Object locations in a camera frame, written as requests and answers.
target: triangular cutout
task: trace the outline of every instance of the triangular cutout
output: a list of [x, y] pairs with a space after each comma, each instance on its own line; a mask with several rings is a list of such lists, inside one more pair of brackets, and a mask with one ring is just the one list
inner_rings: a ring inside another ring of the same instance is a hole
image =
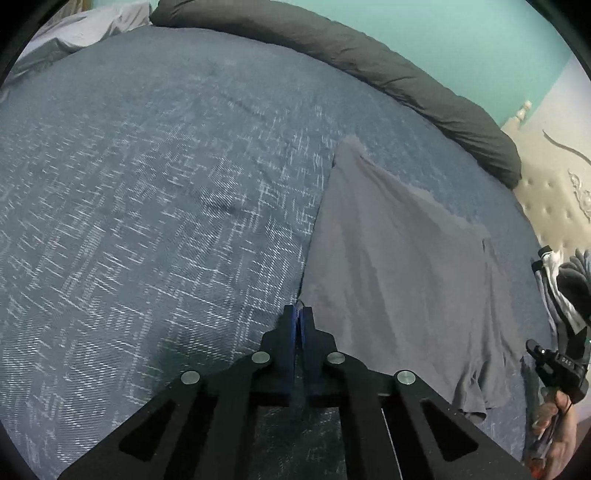
[[148, 420], [121, 440], [119, 450], [136, 457], [138, 460], [149, 462], [156, 453], [160, 439], [175, 407], [175, 403], [168, 400]]
[[446, 462], [453, 462], [477, 450], [478, 444], [431, 401], [423, 401], [421, 406]]

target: green wall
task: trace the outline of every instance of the green wall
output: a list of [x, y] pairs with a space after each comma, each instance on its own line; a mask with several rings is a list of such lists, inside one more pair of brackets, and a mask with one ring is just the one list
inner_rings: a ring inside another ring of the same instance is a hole
[[[525, 100], [535, 109], [571, 55], [554, 27], [525, 0], [286, 2], [385, 43], [482, 106], [498, 124]], [[96, 6], [110, 3], [94, 1]]]

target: white wall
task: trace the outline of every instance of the white wall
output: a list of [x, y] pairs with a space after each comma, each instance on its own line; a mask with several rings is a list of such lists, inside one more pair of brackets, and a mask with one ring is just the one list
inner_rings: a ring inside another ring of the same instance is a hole
[[542, 129], [557, 142], [591, 158], [591, 80], [574, 56], [521, 127], [524, 132]]

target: gray pillow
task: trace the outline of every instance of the gray pillow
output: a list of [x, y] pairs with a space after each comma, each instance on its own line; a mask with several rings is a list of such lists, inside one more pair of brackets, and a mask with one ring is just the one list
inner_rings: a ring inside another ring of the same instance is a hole
[[482, 107], [353, 28], [270, 0], [161, 0], [150, 20], [282, 45], [326, 62], [418, 112], [510, 189], [521, 178], [515, 144]]

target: headboard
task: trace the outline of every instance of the headboard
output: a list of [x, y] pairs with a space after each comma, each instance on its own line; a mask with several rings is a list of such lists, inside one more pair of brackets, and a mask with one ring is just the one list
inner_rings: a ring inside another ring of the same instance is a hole
[[591, 248], [591, 161], [542, 130], [521, 130], [530, 108], [526, 102], [502, 127], [522, 161], [514, 193], [540, 245], [568, 258], [575, 248]]

